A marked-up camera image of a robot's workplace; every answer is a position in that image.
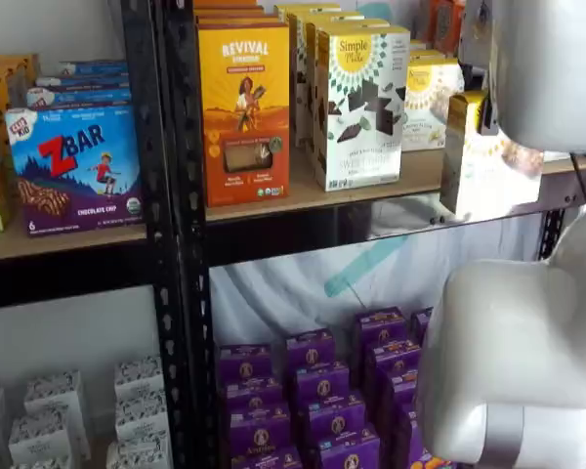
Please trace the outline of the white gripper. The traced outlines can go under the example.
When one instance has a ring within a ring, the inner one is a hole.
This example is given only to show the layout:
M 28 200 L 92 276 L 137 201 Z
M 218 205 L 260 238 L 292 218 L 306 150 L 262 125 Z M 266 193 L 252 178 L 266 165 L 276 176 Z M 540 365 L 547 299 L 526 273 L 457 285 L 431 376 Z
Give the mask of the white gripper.
M 492 2 L 467 0 L 461 20 L 459 61 L 471 66 L 488 66 L 491 35 Z M 490 92 L 486 93 L 481 102 L 478 132 L 482 136 L 496 136 L 499 132 L 497 107 Z

